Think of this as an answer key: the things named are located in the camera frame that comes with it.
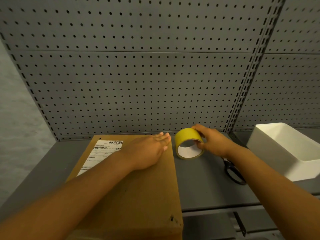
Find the black scissors handle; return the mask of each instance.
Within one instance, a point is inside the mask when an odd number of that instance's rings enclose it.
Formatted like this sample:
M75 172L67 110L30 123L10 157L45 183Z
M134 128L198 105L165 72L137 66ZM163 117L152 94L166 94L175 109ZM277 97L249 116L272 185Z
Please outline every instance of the black scissors handle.
M225 158L223 158L223 162L224 162L224 171L232 181L234 181L236 184L240 184L240 185L247 184L247 182L245 181L245 178L241 175L241 173L238 171L238 169L235 167L235 165L232 162L230 162L229 160L227 160ZM228 170L231 170L236 176L238 176L241 179L241 181L238 181L235 178L233 178L230 175Z

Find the person's left hand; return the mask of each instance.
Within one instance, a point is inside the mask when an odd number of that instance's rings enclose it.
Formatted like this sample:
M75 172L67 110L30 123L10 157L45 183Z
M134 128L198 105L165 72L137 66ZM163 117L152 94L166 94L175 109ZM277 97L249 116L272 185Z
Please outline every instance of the person's left hand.
M169 133L163 132L148 137L136 138L116 152L133 170L148 168L156 164L171 141Z

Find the yellow tape roll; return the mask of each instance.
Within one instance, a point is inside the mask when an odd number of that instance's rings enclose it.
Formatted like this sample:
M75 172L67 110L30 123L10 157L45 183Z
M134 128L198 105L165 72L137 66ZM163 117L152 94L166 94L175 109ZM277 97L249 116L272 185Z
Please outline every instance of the yellow tape roll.
M181 159L194 159L201 156L204 152L204 150L199 149L195 144L190 147L180 146L182 143L188 140L197 140L203 142L201 136L195 129L182 129L176 134L174 138L176 142L176 153Z

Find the white container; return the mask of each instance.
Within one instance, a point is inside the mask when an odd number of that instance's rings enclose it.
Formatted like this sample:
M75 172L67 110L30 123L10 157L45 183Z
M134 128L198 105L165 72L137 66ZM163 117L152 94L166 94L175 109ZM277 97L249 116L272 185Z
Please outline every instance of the white container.
M320 173L320 144L285 123L256 125L247 147L291 181Z

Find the person's left arm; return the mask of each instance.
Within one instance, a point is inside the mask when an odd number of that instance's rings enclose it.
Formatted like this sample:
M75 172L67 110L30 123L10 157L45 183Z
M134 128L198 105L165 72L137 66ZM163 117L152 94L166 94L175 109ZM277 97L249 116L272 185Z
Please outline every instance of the person's left arm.
M133 170L157 163L170 135L134 139L62 187L35 201L0 224L2 239L65 239L85 215Z

